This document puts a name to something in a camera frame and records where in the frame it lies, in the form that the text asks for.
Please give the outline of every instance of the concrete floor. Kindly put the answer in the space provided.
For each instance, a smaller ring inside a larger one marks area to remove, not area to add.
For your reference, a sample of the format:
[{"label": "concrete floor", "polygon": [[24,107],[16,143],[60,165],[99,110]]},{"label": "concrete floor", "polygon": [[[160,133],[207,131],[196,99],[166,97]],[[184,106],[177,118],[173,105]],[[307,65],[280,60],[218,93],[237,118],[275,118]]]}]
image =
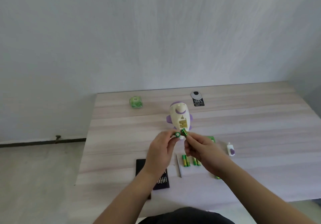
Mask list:
[{"label": "concrete floor", "polygon": [[[65,224],[66,195],[76,181],[84,142],[0,148],[0,222]],[[291,203],[321,224],[311,201]],[[244,207],[215,210],[236,224],[255,223]]]}]

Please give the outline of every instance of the small white toy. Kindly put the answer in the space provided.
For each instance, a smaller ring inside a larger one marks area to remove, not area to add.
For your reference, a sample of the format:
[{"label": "small white toy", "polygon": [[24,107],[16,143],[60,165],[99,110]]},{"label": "small white toy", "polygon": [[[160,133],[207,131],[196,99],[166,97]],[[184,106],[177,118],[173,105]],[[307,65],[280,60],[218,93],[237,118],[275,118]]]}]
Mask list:
[{"label": "small white toy", "polygon": [[174,129],[181,131],[185,129],[189,131],[191,129],[192,115],[189,114],[187,105],[181,101],[175,101],[170,106],[170,115],[166,117],[166,121],[174,125]]},{"label": "small white toy", "polygon": [[233,145],[229,142],[227,145],[227,152],[229,153],[229,156],[234,156],[235,155],[235,150]]}]

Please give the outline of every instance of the table surface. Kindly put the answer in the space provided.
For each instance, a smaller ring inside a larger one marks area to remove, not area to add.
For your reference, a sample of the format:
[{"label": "table surface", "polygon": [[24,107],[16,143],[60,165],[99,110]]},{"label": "table surface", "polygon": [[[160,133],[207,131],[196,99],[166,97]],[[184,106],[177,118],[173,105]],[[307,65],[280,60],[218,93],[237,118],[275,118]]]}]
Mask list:
[{"label": "table surface", "polygon": [[[199,91],[205,106],[195,107]],[[142,108],[129,99],[140,95]],[[98,94],[70,198],[72,223],[92,223],[135,176],[135,161],[163,130],[174,101],[187,104],[191,131],[234,145],[232,158],[286,201],[321,198],[321,120],[287,82],[177,88]],[[184,152],[183,140],[174,152]],[[238,203],[222,180],[210,173],[179,177],[173,154],[170,188],[153,191],[141,217],[183,206],[213,210]]]}]

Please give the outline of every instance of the purple rocket fin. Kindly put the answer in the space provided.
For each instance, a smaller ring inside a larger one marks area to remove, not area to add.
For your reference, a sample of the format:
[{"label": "purple rocket fin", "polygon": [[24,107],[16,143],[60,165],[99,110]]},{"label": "purple rocket fin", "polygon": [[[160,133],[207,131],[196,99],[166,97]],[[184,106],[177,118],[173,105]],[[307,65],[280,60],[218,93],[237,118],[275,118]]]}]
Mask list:
[{"label": "purple rocket fin", "polygon": [[166,122],[168,122],[169,124],[172,124],[172,119],[170,115],[166,117]]}]

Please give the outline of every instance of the white toy rocket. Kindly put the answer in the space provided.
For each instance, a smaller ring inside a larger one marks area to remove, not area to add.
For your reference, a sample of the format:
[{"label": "white toy rocket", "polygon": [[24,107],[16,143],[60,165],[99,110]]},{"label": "white toy rocket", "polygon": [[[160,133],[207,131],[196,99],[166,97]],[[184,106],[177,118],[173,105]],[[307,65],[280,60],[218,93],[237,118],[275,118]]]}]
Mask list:
[{"label": "white toy rocket", "polygon": [[166,121],[174,125],[174,129],[181,131],[183,128],[189,131],[191,127],[192,115],[189,114],[187,105],[181,101],[175,101],[170,106],[170,115],[166,117]]}]

